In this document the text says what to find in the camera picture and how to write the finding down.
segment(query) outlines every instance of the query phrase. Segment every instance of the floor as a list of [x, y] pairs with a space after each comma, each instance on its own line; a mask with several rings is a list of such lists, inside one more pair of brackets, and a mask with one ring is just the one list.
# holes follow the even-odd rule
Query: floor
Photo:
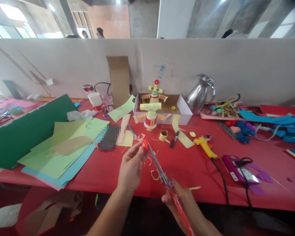
[[[28, 186], [0, 185], [0, 208], [21, 203]], [[104, 208], [109, 194], [85, 192], [82, 213], [65, 227], [45, 235], [85, 235]], [[205, 217], [223, 235], [295, 235], [295, 212], [198, 203]], [[184, 235], [160, 199], [134, 197], [121, 235]]]

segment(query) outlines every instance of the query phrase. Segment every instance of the white wall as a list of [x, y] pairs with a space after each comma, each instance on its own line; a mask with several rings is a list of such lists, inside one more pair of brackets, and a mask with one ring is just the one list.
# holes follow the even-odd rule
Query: white wall
[[195, 0], [161, 0], [157, 38], [186, 38]]
[[[84, 84], [109, 82], [107, 55], [128, 56], [134, 93], [148, 92], [165, 65], [164, 94], [186, 96], [203, 73], [216, 80], [216, 99], [240, 93], [246, 104], [276, 105], [295, 97], [295, 39], [0, 39], [0, 47], [27, 74], [37, 72], [19, 51], [53, 78], [52, 97], [86, 98]], [[47, 96], [0, 51], [0, 91], [9, 95], [3, 79], [14, 80], [21, 95]]]

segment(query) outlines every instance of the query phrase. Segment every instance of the scissor blade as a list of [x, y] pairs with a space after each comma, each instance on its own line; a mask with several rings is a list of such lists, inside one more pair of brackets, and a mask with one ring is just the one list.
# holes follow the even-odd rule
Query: scissor blade
[[155, 161], [156, 167], [157, 167], [158, 171], [160, 172], [160, 176], [162, 177], [165, 185], [167, 187], [169, 187], [169, 184], [168, 184], [168, 181], [167, 181], [167, 177], [166, 177], [165, 173], [163, 172], [163, 170], [161, 168], [161, 165], [160, 165], [160, 163], [158, 162], [158, 160], [156, 158], [156, 155], [154, 154], [153, 148], [151, 147], [151, 145], [149, 144], [149, 142], [147, 142], [147, 144], [148, 144], [148, 146], [150, 148], [150, 152], [152, 154], [153, 160]]

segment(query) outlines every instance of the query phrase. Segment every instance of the black marker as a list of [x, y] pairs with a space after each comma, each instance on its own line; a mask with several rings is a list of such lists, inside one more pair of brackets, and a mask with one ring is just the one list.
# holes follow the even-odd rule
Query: black marker
[[175, 138], [173, 139], [173, 141], [172, 141], [171, 144], [170, 144], [170, 148], [173, 148], [173, 147], [174, 147], [174, 144], [175, 144], [175, 142], [176, 142], [176, 139], [178, 138], [179, 132], [180, 132], [180, 131], [177, 131]]

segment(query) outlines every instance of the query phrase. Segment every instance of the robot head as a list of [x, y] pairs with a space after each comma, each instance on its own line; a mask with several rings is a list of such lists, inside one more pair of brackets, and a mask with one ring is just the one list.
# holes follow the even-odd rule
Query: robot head
[[145, 110], [145, 111], [149, 111], [149, 110], [160, 110], [162, 109], [162, 104], [161, 103], [145, 103], [145, 104], [141, 104], [140, 105], [140, 110]]
[[160, 82], [158, 80], [155, 80], [154, 81], [154, 86], [149, 86], [148, 89], [152, 92], [155, 92], [155, 93], [162, 93], [163, 90], [158, 88], [157, 85], [159, 84]]

